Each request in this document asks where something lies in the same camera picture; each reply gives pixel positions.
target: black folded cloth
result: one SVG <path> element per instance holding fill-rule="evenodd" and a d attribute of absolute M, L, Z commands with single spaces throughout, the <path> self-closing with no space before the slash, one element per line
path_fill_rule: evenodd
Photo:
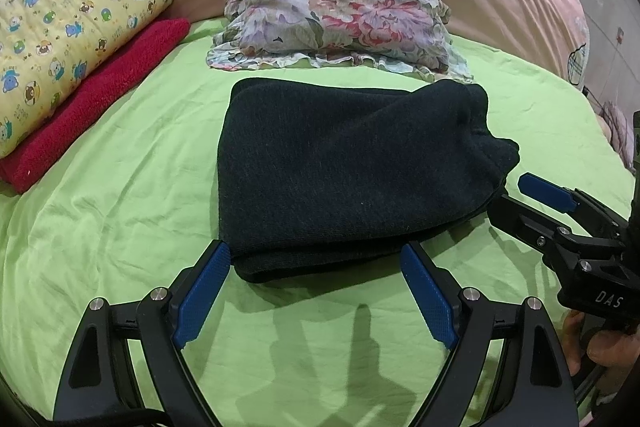
<path fill-rule="evenodd" d="M 398 252 L 484 211 L 518 145 L 487 128 L 487 95 L 248 78 L 218 146 L 220 239 L 265 282 Z"/>

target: human hand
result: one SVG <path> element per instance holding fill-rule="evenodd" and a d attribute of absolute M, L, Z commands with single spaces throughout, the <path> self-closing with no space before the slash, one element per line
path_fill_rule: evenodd
<path fill-rule="evenodd" d="M 584 313 L 572 310 L 562 324 L 562 351 L 571 376 L 580 371 L 580 327 Z M 640 355 L 640 335 L 599 331 L 590 340 L 587 356 L 604 367 L 630 368 Z"/>

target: blue gripper pad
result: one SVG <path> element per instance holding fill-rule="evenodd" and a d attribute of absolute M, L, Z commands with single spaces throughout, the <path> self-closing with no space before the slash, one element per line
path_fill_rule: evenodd
<path fill-rule="evenodd" d="M 538 178 L 529 172 L 520 176 L 518 188 L 525 196 L 546 204 L 546 206 L 550 206 L 563 214 L 573 212 L 578 206 L 568 190 Z"/>
<path fill-rule="evenodd" d="M 400 269 L 431 331 L 431 336 L 443 343 L 447 349 L 452 349 L 458 342 L 458 335 L 453 328 L 451 307 L 409 245 L 404 245 L 400 251 Z"/>
<path fill-rule="evenodd" d="M 229 247 L 220 243 L 178 309 L 178 327 L 174 333 L 178 349 L 184 349 L 187 342 L 198 338 L 230 266 Z"/>

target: bed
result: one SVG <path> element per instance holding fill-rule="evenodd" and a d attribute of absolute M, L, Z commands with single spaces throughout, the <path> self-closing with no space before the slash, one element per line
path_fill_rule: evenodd
<path fill-rule="evenodd" d="M 224 19 L 193 24 L 29 192 L 17 196 L 0 185 L 0 373 L 46 417 L 87 303 L 98 295 L 133 301 L 168 285 L 217 237 L 217 140 L 232 86 L 255 76 L 207 67 L 203 57 L 224 26 Z M 633 177 L 577 89 L 487 45 L 454 44 L 489 95 L 492 133 L 520 145 L 521 162 L 507 183 L 512 194 L 521 197 L 517 179 L 530 171 L 628 216 Z M 340 87 L 424 85 L 366 66 L 259 74 Z M 462 285 L 491 299 L 542 298 L 559 327 L 555 275 L 486 215 L 424 247 Z M 159 408 L 140 345 L 131 344 L 145 403 Z M 482 414 L 499 351 L 493 341 L 465 425 Z M 412 418 L 446 352 L 392 256 L 263 285 L 232 269 L 184 356 L 225 427 L 388 427 Z"/>

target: folded red towel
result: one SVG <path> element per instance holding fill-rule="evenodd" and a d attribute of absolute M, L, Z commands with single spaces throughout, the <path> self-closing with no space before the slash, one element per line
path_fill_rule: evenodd
<path fill-rule="evenodd" d="M 187 19 L 152 22 L 84 79 L 47 123 L 0 159 L 0 179 L 20 194 L 29 190 L 111 104 L 142 82 L 189 28 Z"/>

